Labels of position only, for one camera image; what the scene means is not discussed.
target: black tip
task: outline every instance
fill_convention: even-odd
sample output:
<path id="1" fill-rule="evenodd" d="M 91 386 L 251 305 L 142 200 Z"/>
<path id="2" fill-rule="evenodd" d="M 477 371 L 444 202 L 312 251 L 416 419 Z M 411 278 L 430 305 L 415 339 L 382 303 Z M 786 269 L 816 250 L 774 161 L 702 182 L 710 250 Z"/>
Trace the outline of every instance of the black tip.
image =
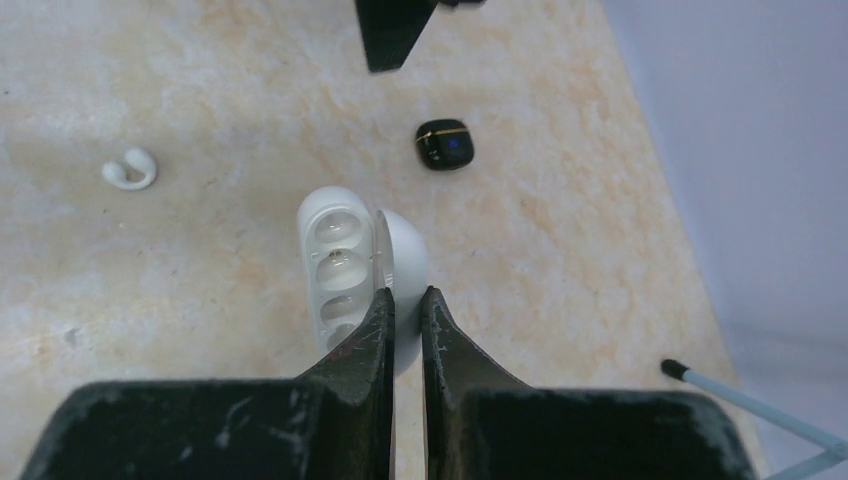
<path id="1" fill-rule="evenodd" d="M 660 370 L 662 370 L 663 373 L 668 375 L 669 377 L 683 382 L 683 374 L 686 373 L 687 370 L 689 370 L 689 367 L 683 365 L 677 360 L 666 358 L 662 361 L 662 363 L 660 363 Z"/>

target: white curved object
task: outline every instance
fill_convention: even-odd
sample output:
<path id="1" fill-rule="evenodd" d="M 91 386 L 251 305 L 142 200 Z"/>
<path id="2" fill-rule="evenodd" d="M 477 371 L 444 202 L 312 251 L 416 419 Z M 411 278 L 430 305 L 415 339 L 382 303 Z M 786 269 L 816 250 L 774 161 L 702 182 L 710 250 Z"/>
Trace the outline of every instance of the white curved object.
<path id="1" fill-rule="evenodd" d="M 137 182 L 127 180 L 127 170 L 118 162 L 106 162 L 103 164 L 103 179 L 121 190 L 141 190 L 147 188 L 156 180 L 156 161 L 149 153 L 140 148 L 131 148 L 124 154 L 127 165 L 138 170 L 144 178 Z"/>
<path id="2" fill-rule="evenodd" d="M 389 287 L 395 304 L 395 375 L 421 351 L 418 304 L 429 263 L 421 234 L 400 215 L 378 210 L 342 187 L 309 194 L 297 213 L 315 344 L 329 353 L 368 312 L 374 291 Z"/>

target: white wall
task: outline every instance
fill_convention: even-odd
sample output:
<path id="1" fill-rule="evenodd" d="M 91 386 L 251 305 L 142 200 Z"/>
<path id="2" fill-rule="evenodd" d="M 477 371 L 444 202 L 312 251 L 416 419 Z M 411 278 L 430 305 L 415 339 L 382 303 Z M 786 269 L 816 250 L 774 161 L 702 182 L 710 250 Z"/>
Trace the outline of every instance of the white wall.
<path id="1" fill-rule="evenodd" d="M 605 6 L 744 388 L 848 437 L 848 2 Z"/>

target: beige marble surface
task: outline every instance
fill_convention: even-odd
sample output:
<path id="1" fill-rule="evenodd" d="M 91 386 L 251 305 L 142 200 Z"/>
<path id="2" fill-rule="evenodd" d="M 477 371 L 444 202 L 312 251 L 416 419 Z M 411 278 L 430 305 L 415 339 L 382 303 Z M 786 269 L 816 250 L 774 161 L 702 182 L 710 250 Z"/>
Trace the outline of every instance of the beige marble surface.
<path id="1" fill-rule="evenodd" d="M 460 326 L 531 384 L 677 388 L 667 355 L 735 381 L 599 2 L 437 14 L 379 76 L 352 0 L 72 5 L 0 8 L 0 478 L 83 383 L 318 360 L 295 215 L 329 184 L 417 225 Z M 437 117 L 469 168 L 417 161 Z M 133 145 L 160 174 L 125 193 L 100 166 Z M 419 363 L 399 478 L 424 475 L 421 395 Z"/>

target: black earbud case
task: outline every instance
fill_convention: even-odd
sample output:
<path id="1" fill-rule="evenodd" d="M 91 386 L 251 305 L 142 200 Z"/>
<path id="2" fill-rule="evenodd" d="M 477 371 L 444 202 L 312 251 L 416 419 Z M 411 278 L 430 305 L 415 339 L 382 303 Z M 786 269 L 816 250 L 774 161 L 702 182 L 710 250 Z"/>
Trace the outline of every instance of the black earbud case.
<path id="1" fill-rule="evenodd" d="M 471 134 L 459 120 L 433 120 L 421 125 L 415 134 L 415 146 L 431 170 L 456 170 L 474 159 Z"/>

